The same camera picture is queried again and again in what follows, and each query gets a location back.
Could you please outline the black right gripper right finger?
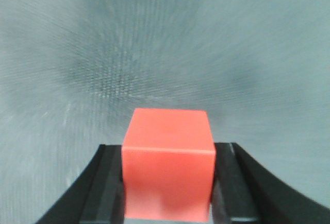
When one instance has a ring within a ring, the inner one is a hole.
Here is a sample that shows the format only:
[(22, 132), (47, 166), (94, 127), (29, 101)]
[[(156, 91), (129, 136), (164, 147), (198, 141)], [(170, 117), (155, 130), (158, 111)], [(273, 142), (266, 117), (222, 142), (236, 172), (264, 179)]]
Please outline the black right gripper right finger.
[(216, 143), (213, 223), (329, 223), (329, 208), (280, 180), (237, 143)]

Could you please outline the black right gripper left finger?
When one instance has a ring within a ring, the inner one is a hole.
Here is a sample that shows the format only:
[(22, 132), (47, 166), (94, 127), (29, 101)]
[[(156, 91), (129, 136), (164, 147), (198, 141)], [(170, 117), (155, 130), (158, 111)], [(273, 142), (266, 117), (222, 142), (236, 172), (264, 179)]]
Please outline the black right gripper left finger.
[(120, 145), (99, 145), (65, 193), (37, 223), (123, 223), (125, 196)]

